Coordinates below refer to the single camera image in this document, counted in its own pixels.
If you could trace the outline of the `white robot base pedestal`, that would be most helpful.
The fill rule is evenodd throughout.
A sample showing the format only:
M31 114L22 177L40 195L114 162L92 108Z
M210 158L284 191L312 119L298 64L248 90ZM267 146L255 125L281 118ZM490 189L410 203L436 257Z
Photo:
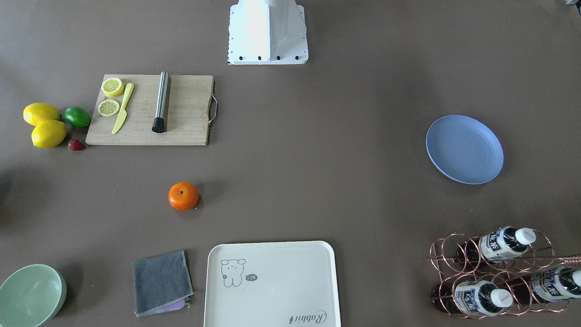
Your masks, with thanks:
M230 65L309 61L305 9L294 0L239 0L230 7L228 32Z

